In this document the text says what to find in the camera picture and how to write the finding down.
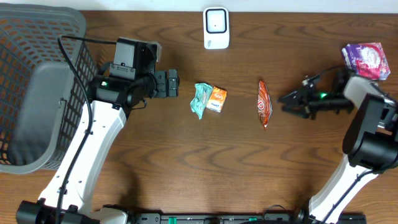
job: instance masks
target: small packet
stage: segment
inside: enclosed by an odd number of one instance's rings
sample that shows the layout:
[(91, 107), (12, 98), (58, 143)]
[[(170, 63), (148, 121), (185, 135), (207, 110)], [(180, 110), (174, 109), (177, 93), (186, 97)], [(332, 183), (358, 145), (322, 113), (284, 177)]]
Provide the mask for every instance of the small packet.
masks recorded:
[(206, 108), (220, 113), (221, 109), (223, 109), (225, 98), (226, 91), (214, 86), (213, 92), (211, 92)]
[(390, 75), (380, 43), (348, 44), (341, 50), (345, 64), (362, 77), (385, 80)]
[(201, 119), (206, 108), (207, 101), (213, 91), (213, 87), (206, 83), (197, 83), (195, 84), (195, 88), (197, 91), (190, 105), (192, 112), (195, 112), (199, 116), (199, 119)]
[(268, 89), (263, 81), (259, 84), (259, 98), (257, 101), (259, 117), (264, 130), (267, 131), (269, 118), (272, 114), (271, 99), (269, 98)]

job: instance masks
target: white square device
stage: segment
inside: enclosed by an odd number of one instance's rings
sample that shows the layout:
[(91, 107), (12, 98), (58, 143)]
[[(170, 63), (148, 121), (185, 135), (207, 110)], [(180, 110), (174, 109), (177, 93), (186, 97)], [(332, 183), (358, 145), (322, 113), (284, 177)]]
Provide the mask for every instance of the white square device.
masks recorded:
[(203, 11), (203, 31), (206, 49), (225, 49), (229, 45), (229, 17), (224, 7), (209, 7)]

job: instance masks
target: green connector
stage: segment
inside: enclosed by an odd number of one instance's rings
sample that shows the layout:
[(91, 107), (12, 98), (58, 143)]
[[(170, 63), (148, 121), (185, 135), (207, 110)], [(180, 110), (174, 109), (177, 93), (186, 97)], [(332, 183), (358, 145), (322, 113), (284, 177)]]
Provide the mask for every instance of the green connector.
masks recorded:
[(175, 217), (170, 217), (170, 218), (169, 218), (169, 224), (177, 224), (177, 218), (175, 218)]

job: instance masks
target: orange and white box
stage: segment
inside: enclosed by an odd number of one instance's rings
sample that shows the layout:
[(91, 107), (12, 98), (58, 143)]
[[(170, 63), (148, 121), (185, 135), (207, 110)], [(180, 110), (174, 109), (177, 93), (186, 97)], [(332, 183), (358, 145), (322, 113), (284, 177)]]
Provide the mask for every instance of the orange and white box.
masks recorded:
[(207, 101), (206, 108), (216, 112), (221, 112), (226, 98), (226, 91), (217, 87), (213, 87), (210, 98)]

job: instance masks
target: purple package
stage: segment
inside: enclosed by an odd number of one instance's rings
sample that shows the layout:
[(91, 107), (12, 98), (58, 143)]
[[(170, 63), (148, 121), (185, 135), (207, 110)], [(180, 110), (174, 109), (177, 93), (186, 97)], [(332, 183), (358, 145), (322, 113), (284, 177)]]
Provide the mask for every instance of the purple package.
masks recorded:
[(348, 44), (341, 52), (346, 66), (358, 75), (385, 80), (391, 73), (380, 43)]

